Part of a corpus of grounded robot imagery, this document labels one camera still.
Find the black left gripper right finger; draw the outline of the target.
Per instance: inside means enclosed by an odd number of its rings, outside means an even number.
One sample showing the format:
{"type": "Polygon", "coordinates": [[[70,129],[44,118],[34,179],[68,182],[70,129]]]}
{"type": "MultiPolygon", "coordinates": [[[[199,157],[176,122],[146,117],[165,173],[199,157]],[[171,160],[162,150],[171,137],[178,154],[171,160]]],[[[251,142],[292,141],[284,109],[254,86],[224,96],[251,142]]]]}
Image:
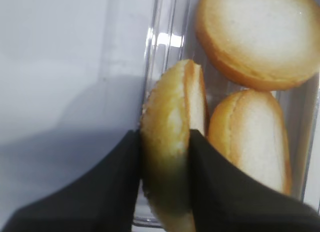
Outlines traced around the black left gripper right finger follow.
{"type": "Polygon", "coordinates": [[[241,172],[197,130],[190,131],[189,154],[197,231],[319,231],[313,208],[241,172]]]}

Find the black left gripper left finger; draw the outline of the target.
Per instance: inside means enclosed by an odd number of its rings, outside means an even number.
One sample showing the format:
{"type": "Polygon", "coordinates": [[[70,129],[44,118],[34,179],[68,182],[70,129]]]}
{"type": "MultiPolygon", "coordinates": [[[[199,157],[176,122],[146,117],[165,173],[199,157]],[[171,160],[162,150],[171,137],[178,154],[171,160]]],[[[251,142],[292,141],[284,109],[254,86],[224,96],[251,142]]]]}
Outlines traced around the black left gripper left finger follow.
{"type": "Polygon", "coordinates": [[[3,231],[131,231],[140,184],[140,137],[128,131],[86,174],[18,209],[3,231]]]}

